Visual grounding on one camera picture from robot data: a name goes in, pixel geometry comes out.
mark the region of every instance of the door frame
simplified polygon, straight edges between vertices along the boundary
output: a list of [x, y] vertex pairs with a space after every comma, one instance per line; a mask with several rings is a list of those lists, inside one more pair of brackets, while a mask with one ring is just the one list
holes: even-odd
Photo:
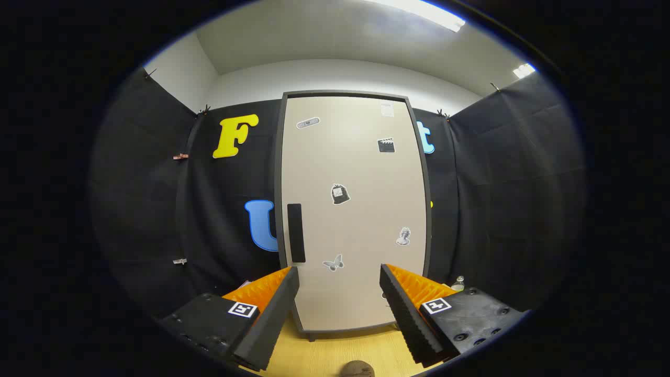
[[[412, 120], [412, 126], [414, 127], [414, 136], [416, 137], [417, 147], [419, 148], [419, 158], [421, 159], [421, 170], [423, 175], [423, 190], [425, 193], [425, 225], [426, 225], [426, 237], [425, 237], [425, 254], [423, 261], [423, 276], [428, 274], [428, 265], [430, 262], [430, 245], [431, 245], [431, 231], [432, 231], [432, 222], [431, 222], [431, 208], [430, 208], [430, 184], [428, 181], [428, 168], [425, 162], [425, 153], [423, 153], [423, 144], [421, 143], [421, 135], [419, 134], [419, 126], [417, 124], [416, 117], [414, 116], [414, 110], [409, 104], [409, 98], [401, 95], [391, 95], [386, 93], [377, 93], [377, 92], [366, 92], [366, 91], [333, 91], [333, 90], [315, 90], [315, 91], [291, 91], [284, 92], [281, 96], [281, 106], [279, 107], [279, 119], [277, 122], [277, 139], [275, 140], [275, 225], [277, 230], [277, 253], [279, 254], [279, 263], [282, 268], [288, 267], [288, 261], [286, 258], [286, 249], [284, 241], [284, 224], [283, 224], [283, 208], [281, 205], [281, 149], [284, 140], [284, 118], [286, 116], [286, 103], [290, 98], [301, 98], [301, 97], [363, 97], [363, 98], [373, 98], [373, 99], [385, 99], [388, 101], [394, 102], [404, 102], [409, 111], [409, 117]], [[293, 302], [292, 309], [293, 319], [297, 326], [298, 331], [305, 333], [300, 318], [297, 315], [297, 307], [295, 306], [295, 301]], [[359, 327], [356, 329], [347, 329], [347, 330], [336, 330], [336, 331], [309, 331], [310, 333], [334, 333], [339, 331], [354, 331], [372, 327], [380, 327], [390, 325], [391, 323], [383, 323], [381, 325], [374, 325], [370, 327]]]

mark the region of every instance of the black door handle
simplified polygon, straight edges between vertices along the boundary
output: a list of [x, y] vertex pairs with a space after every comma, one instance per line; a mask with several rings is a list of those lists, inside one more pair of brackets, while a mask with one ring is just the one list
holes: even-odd
[[289, 242], [291, 259], [295, 263], [304, 263], [305, 240], [302, 235], [302, 206], [299, 203], [286, 205], [289, 219]]

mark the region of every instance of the white door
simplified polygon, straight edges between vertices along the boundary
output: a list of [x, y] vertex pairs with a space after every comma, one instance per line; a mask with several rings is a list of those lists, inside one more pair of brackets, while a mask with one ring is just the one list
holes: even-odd
[[[394, 322], [380, 265], [423, 274], [429, 208], [414, 127], [404, 101], [288, 98], [277, 202], [304, 331]], [[300, 204], [304, 262], [292, 257], [289, 204]]]

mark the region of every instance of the butterfly sticker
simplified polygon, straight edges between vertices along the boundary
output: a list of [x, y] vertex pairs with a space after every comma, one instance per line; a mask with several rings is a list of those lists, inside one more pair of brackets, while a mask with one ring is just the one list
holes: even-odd
[[333, 262], [326, 260], [324, 262], [324, 266], [328, 267], [333, 272], [335, 272], [335, 270], [337, 270], [338, 267], [344, 268], [344, 263], [342, 262], [342, 254], [338, 254]]

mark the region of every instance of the fluorescent light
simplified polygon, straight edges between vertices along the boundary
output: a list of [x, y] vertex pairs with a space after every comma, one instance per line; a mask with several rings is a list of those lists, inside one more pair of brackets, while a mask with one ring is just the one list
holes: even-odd
[[529, 74], [535, 72], [535, 68], [530, 64], [522, 64], [517, 69], [513, 70], [514, 74], [519, 78], [524, 78]]
[[435, 5], [426, 3], [420, 0], [363, 0], [371, 3], [377, 3], [394, 7], [409, 13], [416, 14], [420, 17], [433, 21], [434, 23], [444, 26], [445, 28], [457, 32], [465, 25], [465, 21], [446, 10], [436, 7]]

